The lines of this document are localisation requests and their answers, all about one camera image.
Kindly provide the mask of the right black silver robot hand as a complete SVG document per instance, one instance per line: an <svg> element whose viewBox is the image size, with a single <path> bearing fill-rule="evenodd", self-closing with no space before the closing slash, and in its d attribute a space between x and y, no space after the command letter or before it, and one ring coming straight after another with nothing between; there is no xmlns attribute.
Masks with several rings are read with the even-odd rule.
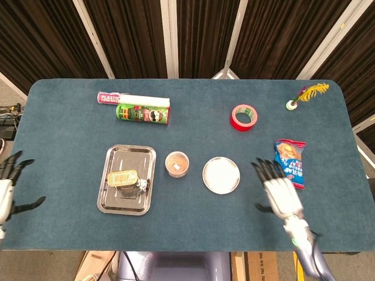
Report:
<svg viewBox="0 0 375 281"><path fill-rule="evenodd" d="M251 165L260 179L267 195L269 206L255 204L262 213L273 213L279 219L286 221L290 217L304 218L304 208L289 178L287 178L282 166L277 162L270 162L257 158L257 163Z"/></svg>

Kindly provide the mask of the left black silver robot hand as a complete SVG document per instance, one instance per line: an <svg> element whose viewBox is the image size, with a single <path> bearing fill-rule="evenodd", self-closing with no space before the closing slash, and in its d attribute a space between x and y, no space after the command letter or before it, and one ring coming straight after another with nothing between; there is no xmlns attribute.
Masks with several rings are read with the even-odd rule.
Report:
<svg viewBox="0 0 375 281"><path fill-rule="evenodd" d="M34 162L33 159L28 159L16 164L21 155L22 151L20 150L10 155L1 163L1 240L4 240L6 235L3 226L11 219L12 215L33 210L40 206L46 199L45 196L42 196L30 204L15 204L13 199L14 189L21 171Z"/></svg>

